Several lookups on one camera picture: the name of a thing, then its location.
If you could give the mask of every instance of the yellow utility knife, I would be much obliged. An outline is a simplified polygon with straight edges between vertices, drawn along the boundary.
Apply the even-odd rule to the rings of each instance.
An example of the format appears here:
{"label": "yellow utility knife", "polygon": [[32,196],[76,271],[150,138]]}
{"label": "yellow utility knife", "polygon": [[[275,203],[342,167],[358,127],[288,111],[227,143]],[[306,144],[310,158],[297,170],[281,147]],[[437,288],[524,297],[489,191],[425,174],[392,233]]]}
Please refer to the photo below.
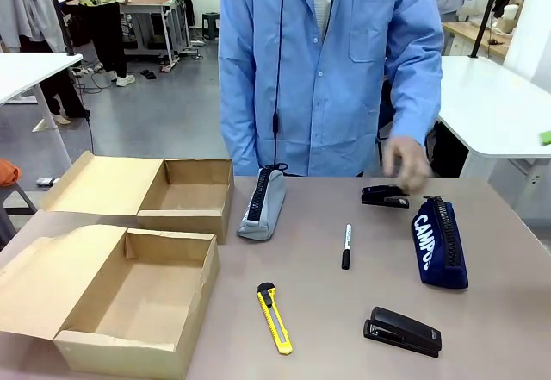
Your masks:
{"label": "yellow utility knife", "polygon": [[272,283],[261,283],[257,288],[257,297],[268,322],[269,330],[274,337],[277,351],[280,354],[290,354],[293,352],[293,346],[291,346],[291,340],[277,310],[276,286]]}

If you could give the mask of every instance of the green object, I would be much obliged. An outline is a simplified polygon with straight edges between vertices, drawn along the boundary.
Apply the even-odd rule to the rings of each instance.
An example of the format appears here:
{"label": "green object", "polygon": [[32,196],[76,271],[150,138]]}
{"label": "green object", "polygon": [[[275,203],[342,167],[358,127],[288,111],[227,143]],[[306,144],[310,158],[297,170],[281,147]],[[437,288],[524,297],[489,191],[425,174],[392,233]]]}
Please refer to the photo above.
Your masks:
{"label": "green object", "polygon": [[540,133],[540,142],[542,143],[542,146],[551,145],[551,131]]}

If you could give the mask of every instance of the sneaker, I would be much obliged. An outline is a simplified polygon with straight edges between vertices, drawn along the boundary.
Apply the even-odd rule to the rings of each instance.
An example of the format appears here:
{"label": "sneaker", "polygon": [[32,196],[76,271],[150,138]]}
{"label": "sneaker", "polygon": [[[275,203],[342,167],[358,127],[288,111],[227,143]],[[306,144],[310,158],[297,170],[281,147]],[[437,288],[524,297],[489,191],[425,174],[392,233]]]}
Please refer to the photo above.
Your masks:
{"label": "sneaker", "polygon": [[62,115],[52,115],[52,117],[57,124],[62,124],[62,125],[71,124],[71,122],[65,119]]}
{"label": "sneaker", "polygon": [[132,84],[136,81],[133,75],[128,74],[126,77],[117,77],[117,85],[119,87],[126,87],[129,84]]}

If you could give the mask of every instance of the blurred hand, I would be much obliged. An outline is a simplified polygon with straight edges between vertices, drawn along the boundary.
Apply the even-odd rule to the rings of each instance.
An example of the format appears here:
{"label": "blurred hand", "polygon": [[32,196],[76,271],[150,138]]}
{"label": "blurred hand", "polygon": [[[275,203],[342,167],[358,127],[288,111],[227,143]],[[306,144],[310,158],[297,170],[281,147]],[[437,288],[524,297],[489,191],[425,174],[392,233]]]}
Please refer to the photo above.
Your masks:
{"label": "blurred hand", "polygon": [[399,171],[402,190],[407,193],[417,193],[423,189],[431,171],[424,147],[415,139],[408,136],[391,136],[383,157],[383,169],[387,176],[394,174],[395,160],[397,158],[402,160]]}

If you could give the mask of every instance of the white tabletop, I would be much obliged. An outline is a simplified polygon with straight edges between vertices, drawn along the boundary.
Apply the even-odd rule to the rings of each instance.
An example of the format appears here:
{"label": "white tabletop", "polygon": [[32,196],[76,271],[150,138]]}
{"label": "white tabletop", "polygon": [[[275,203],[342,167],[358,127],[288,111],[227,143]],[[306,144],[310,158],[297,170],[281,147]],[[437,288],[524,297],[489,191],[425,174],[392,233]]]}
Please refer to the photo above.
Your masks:
{"label": "white tabletop", "polygon": [[83,59],[81,54],[0,54],[0,103]]}
{"label": "white tabletop", "polygon": [[469,149],[502,159],[551,158],[551,95],[484,58],[443,57],[440,120]]}

